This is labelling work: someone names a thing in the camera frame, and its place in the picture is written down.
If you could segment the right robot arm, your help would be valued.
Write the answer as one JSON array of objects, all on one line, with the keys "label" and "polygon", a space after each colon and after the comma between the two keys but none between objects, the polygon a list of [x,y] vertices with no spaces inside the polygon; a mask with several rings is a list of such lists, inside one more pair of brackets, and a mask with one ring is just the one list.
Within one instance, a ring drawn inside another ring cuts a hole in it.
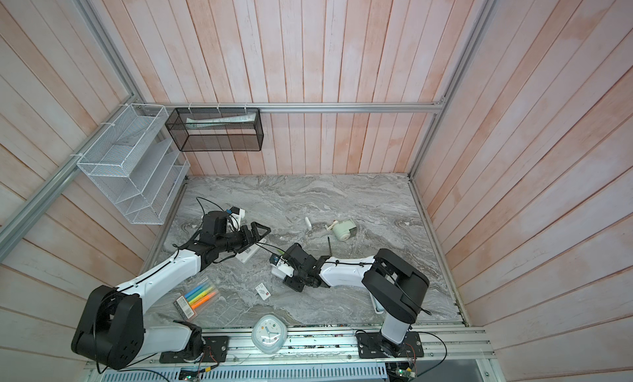
[{"label": "right robot arm", "polygon": [[382,341],[400,346],[422,312],[430,280],[392,250],[380,249],[367,258],[315,258],[295,243],[273,265],[273,274],[285,286],[301,292],[312,288],[364,288],[386,313]]}]

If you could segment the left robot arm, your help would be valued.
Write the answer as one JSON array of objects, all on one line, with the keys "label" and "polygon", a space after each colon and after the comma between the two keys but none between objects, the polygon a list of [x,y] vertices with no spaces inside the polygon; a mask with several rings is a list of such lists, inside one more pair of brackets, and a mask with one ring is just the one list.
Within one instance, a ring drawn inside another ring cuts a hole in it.
[{"label": "left robot arm", "polygon": [[147,327],[143,317],[166,293],[217,263],[222,253],[234,257],[271,232],[257,222],[230,231],[229,222],[227,211],[208,212],[191,238],[165,261],[118,286],[94,289],[71,341],[72,352],[113,370],[163,352],[174,352],[185,362],[199,361],[205,345],[199,326],[183,319]]}]

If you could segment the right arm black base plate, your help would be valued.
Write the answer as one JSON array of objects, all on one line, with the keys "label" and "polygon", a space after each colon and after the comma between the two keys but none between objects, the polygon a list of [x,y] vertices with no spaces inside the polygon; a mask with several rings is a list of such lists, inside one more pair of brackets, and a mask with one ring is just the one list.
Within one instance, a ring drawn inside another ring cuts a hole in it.
[{"label": "right arm black base plate", "polygon": [[408,332],[401,344],[387,340],[380,333],[368,333],[364,330],[356,330],[354,336],[357,339],[358,353],[361,359],[400,357],[417,359],[424,356],[420,335],[417,332]]}]

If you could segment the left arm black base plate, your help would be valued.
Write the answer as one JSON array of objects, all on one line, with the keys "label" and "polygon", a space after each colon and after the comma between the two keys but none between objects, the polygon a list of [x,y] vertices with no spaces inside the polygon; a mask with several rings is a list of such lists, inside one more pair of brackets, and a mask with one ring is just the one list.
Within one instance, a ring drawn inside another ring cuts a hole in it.
[{"label": "left arm black base plate", "polygon": [[229,336],[203,335],[193,338],[186,347],[178,352],[162,352],[161,364],[226,361],[229,347]]}]

